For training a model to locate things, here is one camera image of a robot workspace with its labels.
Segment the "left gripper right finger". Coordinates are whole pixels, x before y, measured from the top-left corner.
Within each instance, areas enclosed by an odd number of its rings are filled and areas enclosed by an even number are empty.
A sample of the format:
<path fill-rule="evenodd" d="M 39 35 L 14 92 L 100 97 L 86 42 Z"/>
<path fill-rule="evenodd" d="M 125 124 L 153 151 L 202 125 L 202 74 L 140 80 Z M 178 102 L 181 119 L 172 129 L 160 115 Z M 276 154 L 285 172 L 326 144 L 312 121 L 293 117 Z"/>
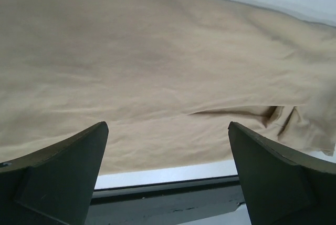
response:
<path fill-rule="evenodd" d="M 231 122 L 229 142 L 252 224 L 335 224 L 335 164 Z"/>

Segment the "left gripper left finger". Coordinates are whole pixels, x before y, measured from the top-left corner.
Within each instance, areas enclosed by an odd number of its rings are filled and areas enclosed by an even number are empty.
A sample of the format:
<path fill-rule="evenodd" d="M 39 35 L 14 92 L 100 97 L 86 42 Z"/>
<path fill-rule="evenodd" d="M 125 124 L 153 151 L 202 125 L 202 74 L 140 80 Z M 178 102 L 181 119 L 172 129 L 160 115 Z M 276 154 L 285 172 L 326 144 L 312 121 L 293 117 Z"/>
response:
<path fill-rule="evenodd" d="M 108 139 L 99 122 L 1 163 L 1 224 L 84 224 Z"/>

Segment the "beige t shirt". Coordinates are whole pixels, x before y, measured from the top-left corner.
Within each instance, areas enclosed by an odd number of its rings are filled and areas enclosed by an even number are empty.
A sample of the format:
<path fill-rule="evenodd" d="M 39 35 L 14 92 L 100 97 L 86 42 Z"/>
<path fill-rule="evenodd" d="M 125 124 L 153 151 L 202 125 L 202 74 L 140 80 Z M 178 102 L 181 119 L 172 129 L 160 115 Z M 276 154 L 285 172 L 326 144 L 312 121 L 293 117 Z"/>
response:
<path fill-rule="evenodd" d="M 105 121 L 101 174 L 335 151 L 335 28 L 227 0 L 1 0 L 1 161 Z"/>

